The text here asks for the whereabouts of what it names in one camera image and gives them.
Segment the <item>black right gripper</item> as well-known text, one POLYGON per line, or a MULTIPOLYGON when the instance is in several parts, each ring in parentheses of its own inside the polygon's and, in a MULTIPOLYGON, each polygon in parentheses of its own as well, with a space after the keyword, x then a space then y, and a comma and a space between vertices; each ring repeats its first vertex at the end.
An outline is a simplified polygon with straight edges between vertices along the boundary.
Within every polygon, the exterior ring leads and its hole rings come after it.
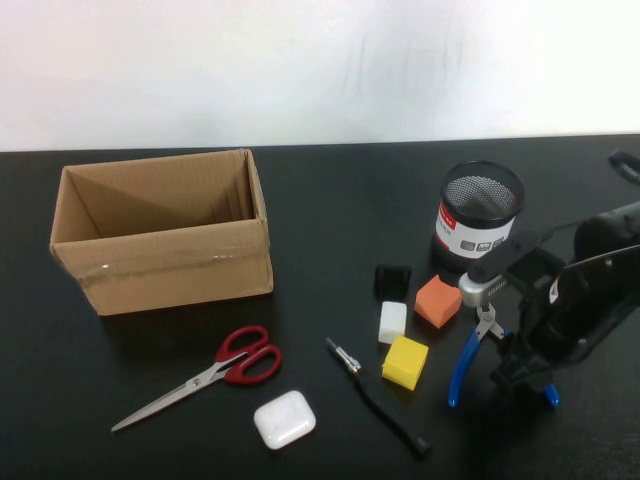
POLYGON ((527 387, 543 393, 554 370, 577 364, 639 308, 639 247, 628 246, 574 261, 534 297, 514 339, 499 347, 490 374, 514 399, 527 387))

